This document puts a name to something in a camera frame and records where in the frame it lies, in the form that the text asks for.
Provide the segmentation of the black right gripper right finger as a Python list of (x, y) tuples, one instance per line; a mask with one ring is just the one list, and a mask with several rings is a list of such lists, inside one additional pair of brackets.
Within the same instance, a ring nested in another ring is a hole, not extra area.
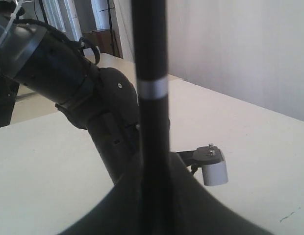
[(270, 235), (227, 208), (194, 178), (177, 153), (170, 154), (176, 235)]

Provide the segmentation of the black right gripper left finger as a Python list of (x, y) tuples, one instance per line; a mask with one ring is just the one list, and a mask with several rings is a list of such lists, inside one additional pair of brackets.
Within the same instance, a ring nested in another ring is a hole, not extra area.
[(112, 190), (62, 235), (138, 235), (141, 204), (141, 162), (137, 153)]

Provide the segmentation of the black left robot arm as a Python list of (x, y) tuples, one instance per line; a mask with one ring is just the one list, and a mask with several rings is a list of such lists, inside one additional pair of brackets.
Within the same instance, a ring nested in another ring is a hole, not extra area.
[(64, 33), (0, 14), (0, 73), (53, 101), (86, 130), (113, 182), (141, 161), (144, 184), (169, 179), (166, 2), (131, 3), (136, 84), (85, 58)]

